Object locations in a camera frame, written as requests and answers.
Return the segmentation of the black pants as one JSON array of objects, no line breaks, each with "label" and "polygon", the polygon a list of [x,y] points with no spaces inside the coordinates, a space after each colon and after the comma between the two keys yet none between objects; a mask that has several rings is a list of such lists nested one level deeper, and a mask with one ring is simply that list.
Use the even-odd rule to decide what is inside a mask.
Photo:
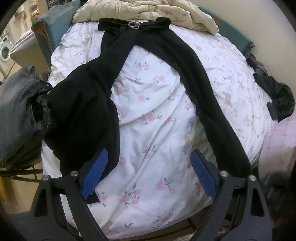
[{"label": "black pants", "polygon": [[63,176],[98,162],[97,181],[126,168],[159,180],[200,153],[182,151],[198,120],[218,170],[250,175],[250,162],[213,93],[196,53],[170,20],[101,19],[100,56],[77,67],[48,94],[47,146]]}]

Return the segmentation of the grey clothes pile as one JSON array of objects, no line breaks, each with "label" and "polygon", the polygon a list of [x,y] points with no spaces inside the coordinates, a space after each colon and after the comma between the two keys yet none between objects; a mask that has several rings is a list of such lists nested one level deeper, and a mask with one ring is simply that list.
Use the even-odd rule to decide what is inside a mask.
[{"label": "grey clothes pile", "polygon": [[52,89],[34,66],[23,66],[1,85],[1,167],[25,166],[41,154],[50,122]]}]

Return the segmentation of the cream crumpled duvet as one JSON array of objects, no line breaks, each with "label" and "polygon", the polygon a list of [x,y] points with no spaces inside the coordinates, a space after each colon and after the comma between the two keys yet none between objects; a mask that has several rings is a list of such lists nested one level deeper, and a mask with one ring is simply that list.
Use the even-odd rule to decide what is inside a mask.
[{"label": "cream crumpled duvet", "polygon": [[219,27],[200,8],[184,0],[87,1],[75,13],[72,23],[97,22],[100,18],[155,21],[168,18],[171,23],[190,30],[216,35]]}]

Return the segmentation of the dark clothes at bedside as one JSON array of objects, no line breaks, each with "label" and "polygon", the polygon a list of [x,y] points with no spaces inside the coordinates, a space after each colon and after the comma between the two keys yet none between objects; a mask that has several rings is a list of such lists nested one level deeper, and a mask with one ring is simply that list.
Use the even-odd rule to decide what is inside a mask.
[{"label": "dark clothes at bedside", "polygon": [[265,66],[257,61],[253,54],[247,53],[245,58],[247,64],[254,70],[255,82],[271,99],[266,105],[272,120],[280,122],[291,116],[295,109],[295,98],[291,88],[284,83],[277,82],[274,77],[268,75]]}]

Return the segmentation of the beige side cabinet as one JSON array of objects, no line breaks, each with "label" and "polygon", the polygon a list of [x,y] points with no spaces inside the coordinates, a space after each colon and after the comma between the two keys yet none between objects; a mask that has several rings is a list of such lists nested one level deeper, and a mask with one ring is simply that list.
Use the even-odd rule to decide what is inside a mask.
[{"label": "beige side cabinet", "polygon": [[39,74],[50,72],[43,53],[39,48],[36,36],[32,30],[27,31],[20,36],[11,49],[10,57],[20,66],[33,65]]}]

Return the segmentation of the teal bed frame padding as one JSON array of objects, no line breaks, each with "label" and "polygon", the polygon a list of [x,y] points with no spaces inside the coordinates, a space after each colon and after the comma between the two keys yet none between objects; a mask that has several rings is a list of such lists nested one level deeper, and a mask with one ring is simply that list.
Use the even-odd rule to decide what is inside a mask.
[{"label": "teal bed frame padding", "polygon": [[51,68],[51,55],[59,46],[60,40],[72,24],[74,13],[81,7],[81,1],[70,1],[50,8],[46,13],[33,20],[31,30],[46,64]]}]

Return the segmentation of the white washing machine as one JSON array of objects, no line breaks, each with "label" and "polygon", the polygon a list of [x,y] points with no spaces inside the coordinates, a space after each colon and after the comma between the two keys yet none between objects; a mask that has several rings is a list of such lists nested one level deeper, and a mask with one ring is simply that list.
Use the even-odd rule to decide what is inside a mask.
[{"label": "white washing machine", "polygon": [[1,66],[3,69],[9,69],[13,65],[14,61],[10,57],[13,44],[9,37],[6,35],[1,38]]}]

